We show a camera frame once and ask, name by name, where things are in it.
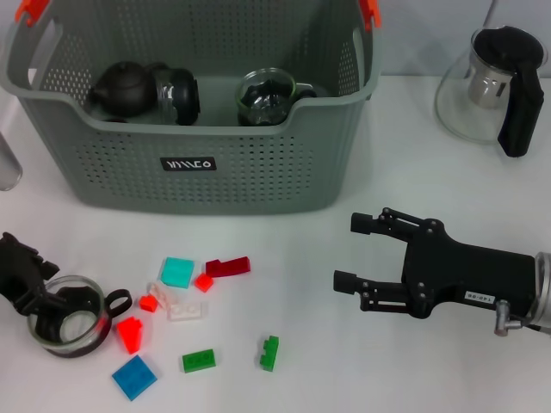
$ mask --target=lego brick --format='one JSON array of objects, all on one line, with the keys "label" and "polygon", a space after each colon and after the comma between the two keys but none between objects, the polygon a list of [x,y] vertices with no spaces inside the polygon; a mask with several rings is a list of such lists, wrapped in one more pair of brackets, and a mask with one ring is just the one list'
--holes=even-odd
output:
[{"label": "lego brick", "polygon": [[141,345],[141,329],[141,321],[134,317],[129,317],[117,324],[117,331],[129,354],[133,354],[139,350],[139,346]]},{"label": "lego brick", "polygon": [[214,280],[203,273],[195,279],[194,284],[197,288],[206,293],[209,288],[213,286]]},{"label": "lego brick", "polygon": [[139,299],[139,308],[142,310],[155,312],[157,310],[158,302],[152,295],[146,295]]},{"label": "lego brick", "polygon": [[216,367],[214,351],[212,349],[186,354],[182,357],[183,371],[186,373],[196,372],[205,368]]},{"label": "lego brick", "polygon": [[164,261],[161,281],[167,286],[188,288],[194,266],[193,261],[168,257]]},{"label": "lego brick", "polygon": [[203,305],[201,303],[174,304],[168,310],[170,321],[198,320],[203,318]]},{"label": "lego brick", "polygon": [[171,305],[178,304],[178,297],[162,282],[153,282],[149,288],[149,294],[155,297],[165,310],[168,310]]},{"label": "lego brick", "polygon": [[248,256],[242,256],[235,260],[220,262],[220,260],[207,262],[205,272],[209,277],[229,277],[251,271],[251,262]]},{"label": "lego brick", "polygon": [[277,349],[279,348],[279,337],[270,336],[264,341],[264,354],[260,357],[260,365],[268,372],[274,371]]},{"label": "lego brick", "polygon": [[112,377],[130,401],[157,381],[155,374],[138,355],[113,373]]},{"label": "lego brick", "polygon": [[220,267],[220,260],[209,261],[205,264],[205,273],[218,274]]}]

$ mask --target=dark red lego brick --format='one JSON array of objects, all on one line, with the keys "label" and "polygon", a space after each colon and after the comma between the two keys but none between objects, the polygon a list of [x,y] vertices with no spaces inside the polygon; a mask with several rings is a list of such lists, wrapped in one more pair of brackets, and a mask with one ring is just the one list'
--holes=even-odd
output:
[{"label": "dark red lego brick", "polygon": [[220,260],[207,262],[206,273],[209,277],[229,277],[251,271],[251,262],[248,256],[243,256],[236,260],[220,262]]}]

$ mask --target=glass cup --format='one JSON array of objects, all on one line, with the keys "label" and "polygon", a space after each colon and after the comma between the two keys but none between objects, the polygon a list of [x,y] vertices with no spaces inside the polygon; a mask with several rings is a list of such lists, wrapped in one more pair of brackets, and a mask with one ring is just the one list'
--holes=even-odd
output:
[{"label": "glass cup", "polygon": [[313,87],[297,84],[286,71],[274,67],[253,71],[243,78],[236,91],[239,125],[279,125],[303,97],[316,97]]},{"label": "glass cup", "polygon": [[22,174],[21,165],[0,132],[0,191],[12,189],[19,182]]},{"label": "glass cup", "polygon": [[[95,350],[111,330],[112,319],[132,306],[127,290],[115,290],[104,298],[94,281],[80,275],[52,280],[46,290],[64,299],[71,309],[31,314],[28,330],[45,350],[64,358]],[[118,299],[125,300],[113,308]]]}]

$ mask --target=blue lego brick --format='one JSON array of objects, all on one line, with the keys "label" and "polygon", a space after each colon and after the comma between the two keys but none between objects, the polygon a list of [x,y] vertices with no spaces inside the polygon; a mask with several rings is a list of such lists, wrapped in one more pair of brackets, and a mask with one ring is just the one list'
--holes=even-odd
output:
[{"label": "blue lego brick", "polygon": [[130,401],[139,396],[147,387],[157,381],[155,374],[136,355],[127,364],[113,373],[113,379],[125,392]]},{"label": "blue lego brick", "polygon": [[168,257],[164,261],[161,281],[167,286],[188,288],[194,266],[193,261]]}]

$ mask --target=glass kettle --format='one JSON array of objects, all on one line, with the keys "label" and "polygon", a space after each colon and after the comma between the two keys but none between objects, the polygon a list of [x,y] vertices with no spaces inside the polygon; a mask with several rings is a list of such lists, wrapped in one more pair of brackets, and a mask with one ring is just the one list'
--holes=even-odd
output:
[{"label": "glass kettle", "polygon": [[476,31],[440,83],[437,118],[460,138],[525,155],[543,105],[537,70],[547,58],[545,46],[519,28]]}]

